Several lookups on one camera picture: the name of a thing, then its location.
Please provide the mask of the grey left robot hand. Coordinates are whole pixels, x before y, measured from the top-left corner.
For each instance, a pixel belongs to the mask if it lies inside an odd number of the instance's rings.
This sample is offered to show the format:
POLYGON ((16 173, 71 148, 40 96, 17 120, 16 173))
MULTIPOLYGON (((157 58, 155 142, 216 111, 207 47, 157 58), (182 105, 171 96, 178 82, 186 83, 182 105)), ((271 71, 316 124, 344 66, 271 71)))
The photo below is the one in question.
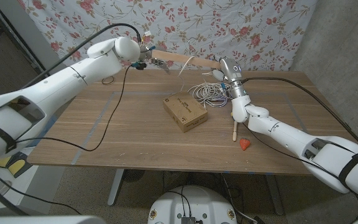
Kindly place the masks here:
POLYGON ((152 51, 155 48, 155 46, 149 47, 148 45, 140 44, 139 47, 140 47, 140 56, 136 62, 132 63, 131 66, 137 70, 144 70, 147 67, 146 60, 152 58, 152 51))

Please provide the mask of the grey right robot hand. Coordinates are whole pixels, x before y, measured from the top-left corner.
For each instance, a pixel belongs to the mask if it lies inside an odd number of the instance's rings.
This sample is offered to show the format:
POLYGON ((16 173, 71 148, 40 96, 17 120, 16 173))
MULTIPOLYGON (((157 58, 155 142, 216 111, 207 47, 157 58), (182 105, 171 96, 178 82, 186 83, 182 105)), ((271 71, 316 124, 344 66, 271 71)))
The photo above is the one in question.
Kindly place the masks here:
POLYGON ((219 60, 220 69, 212 71, 213 77, 220 82, 227 81, 231 98, 246 96, 242 84, 242 73, 239 64, 232 58, 223 57, 219 60))

